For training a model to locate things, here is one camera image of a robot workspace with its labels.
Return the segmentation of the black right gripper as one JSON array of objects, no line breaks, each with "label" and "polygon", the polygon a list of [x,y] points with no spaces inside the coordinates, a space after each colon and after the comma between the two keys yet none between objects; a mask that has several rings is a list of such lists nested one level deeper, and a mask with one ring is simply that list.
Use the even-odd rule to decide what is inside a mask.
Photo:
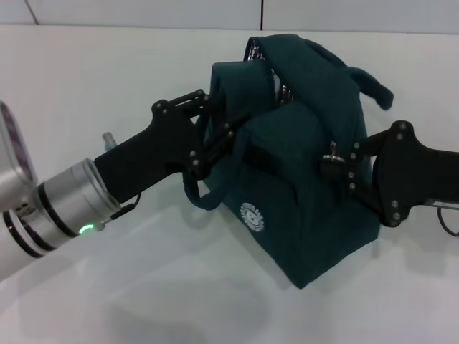
[{"label": "black right gripper", "polygon": [[421,144],[407,121],[355,143],[347,156],[330,146],[321,173],[349,178],[349,193],[388,227],[399,226],[415,206],[458,209],[458,153]]}]

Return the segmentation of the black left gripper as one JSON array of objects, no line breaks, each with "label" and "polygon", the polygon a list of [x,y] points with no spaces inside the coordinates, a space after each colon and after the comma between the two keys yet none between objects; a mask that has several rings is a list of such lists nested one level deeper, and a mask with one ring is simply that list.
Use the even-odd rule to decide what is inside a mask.
[{"label": "black left gripper", "polygon": [[[174,173],[202,177],[227,155],[236,132],[247,122],[226,122],[227,97],[202,90],[153,104],[150,125],[95,159],[103,183],[124,203]],[[191,118],[200,112],[203,124],[223,124],[204,145]]]}]

